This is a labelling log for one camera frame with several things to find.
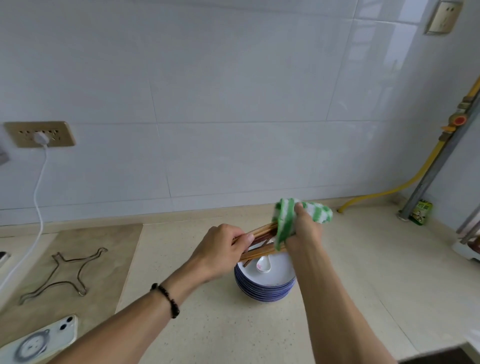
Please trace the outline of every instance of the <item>beaded bracelet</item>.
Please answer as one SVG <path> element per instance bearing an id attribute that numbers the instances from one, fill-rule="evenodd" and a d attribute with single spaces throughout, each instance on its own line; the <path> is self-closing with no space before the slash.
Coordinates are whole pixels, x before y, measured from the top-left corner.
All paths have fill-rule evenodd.
<path id="1" fill-rule="evenodd" d="M 152 284 L 152 288 L 150 290 L 151 291 L 159 290 L 167 298 L 167 300 L 170 302 L 170 306 L 172 308 L 172 318 L 176 318 L 179 315 L 180 310 L 179 310 L 178 305 L 175 303 L 175 301 L 173 299 L 170 298 L 167 290 L 165 288 L 163 288 L 161 284 L 158 284 L 158 283 Z"/>

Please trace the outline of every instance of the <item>green and white cloth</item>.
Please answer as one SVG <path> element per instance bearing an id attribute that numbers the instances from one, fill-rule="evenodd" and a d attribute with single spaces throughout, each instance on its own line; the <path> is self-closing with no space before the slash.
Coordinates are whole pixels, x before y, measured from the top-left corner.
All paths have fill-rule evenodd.
<path id="1" fill-rule="evenodd" d="M 278 223 L 278 231 L 275 238 L 275 249 L 280 250 L 280 243 L 284 242 L 289 236 L 295 234 L 295 220 L 297 214 L 294 206 L 297 202 L 302 202 L 296 198 L 282 198 L 275 204 L 275 210 L 272 221 Z M 302 202 L 303 208 L 312 217 L 312 220 L 323 224 L 332 219 L 332 210 L 325 205 L 315 202 Z"/>

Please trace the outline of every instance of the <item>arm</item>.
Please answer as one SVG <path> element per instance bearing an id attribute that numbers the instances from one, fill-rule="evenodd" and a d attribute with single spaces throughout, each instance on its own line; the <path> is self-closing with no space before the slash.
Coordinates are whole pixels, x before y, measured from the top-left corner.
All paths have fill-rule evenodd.
<path id="1" fill-rule="evenodd" d="M 307 313 L 317 363 L 396 363 L 335 274 L 321 245 L 321 227 L 295 206 L 296 235 L 287 239 Z"/>
<path id="2" fill-rule="evenodd" d="M 235 226 L 212 227 L 190 259 L 162 286 L 180 306 L 202 283 L 231 271 L 252 241 L 253 235 Z M 85 334 L 50 364 L 137 363 L 170 318 L 170 302 L 158 290 L 151 291 Z"/>

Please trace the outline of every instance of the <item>white cable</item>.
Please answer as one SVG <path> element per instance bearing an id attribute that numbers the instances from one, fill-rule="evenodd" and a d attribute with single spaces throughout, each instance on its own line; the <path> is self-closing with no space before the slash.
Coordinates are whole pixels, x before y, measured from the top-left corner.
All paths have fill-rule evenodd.
<path id="1" fill-rule="evenodd" d="M 34 243 L 30 247 L 30 249 L 28 249 L 27 253 L 23 256 L 22 259 L 20 259 L 20 261 L 8 273 L 7 277 L 5 277 L 5 279 L 3 280 L 3 282 L 0 285 L 0 291 L 7 284 L 8 280 L 10 279 L 12 274 L 17 270 L 17 268 L 24 262 L 25 259 L 27 259 L 27 257 L 31 254 L 31 252 L 35 249 L 35 247 L 38 244 L 38 241 L 40 240 L 40 236 L 43 233 L 43 219 L 42 219 L 42 215 L 40 214 L 40 209 L 38 208 L 38 203 L 36 201 L 36 194 L 38 192 L 38 187 L 40 186 L 40 181 L 42 180 L 43 172 L 45 170 L 45 166 L 47 165 L 47 160 L 48 160 L 48 147 L 47 147 L 46 144 L 42 144 L 42 146 L 43 146 L 43 150 L 45 151 L 45 160 L 43 162 L 42 169 L 40 170 L 40 174 L 38 176 L 38 181 L 36 182 L 36 186 L 35 186 L 35 189 L 33 191 L 33 203 L 35 205 L 35 210 L 36 210 L 36 213 L 38 215 L 38 219 L 40 220 L 40 231 L 38 232 Z"/>

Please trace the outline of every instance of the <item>stack of plates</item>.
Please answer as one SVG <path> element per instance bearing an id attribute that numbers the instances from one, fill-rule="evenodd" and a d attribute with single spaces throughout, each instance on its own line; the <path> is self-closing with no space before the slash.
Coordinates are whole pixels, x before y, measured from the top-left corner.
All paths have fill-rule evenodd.
<path id="1" fill-rule="evenodd" d="M 272 268 L 268 273 L 257 270 L 257 261 L 252 260 L 246 267 L 242 262 L 235 266 L 235 280 L 240 289 L 261 302 L 275 302 L 284 298 L 295 284 L 295 271 L 288 253 L 270 255 Z"/>

